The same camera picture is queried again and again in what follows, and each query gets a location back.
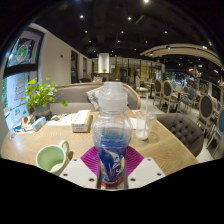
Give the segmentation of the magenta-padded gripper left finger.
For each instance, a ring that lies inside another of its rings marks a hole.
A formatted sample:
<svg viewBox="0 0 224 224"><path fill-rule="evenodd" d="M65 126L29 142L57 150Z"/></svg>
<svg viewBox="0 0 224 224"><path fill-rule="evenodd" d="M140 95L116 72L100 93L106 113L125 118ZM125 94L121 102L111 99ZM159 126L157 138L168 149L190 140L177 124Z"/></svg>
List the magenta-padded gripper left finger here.
<svg viewBox="0 0 224 224"><path fill-rule="evenodd" d="M81 158L72 158L60 176L81 187L99 189L100 160L97 149L92 147Z"/></svg>

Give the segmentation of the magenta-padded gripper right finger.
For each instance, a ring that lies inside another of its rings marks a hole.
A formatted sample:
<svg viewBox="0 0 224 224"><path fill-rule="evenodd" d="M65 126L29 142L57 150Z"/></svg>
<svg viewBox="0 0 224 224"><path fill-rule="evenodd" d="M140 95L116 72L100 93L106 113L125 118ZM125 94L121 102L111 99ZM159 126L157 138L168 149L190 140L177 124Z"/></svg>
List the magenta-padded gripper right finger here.
<svg viewBox="0 0 224 224"><path fill-rule="evenodd" d="M143 157L128 146L125 154L124 188L140 188L163 178L165 174L152 157Z"/></svg>

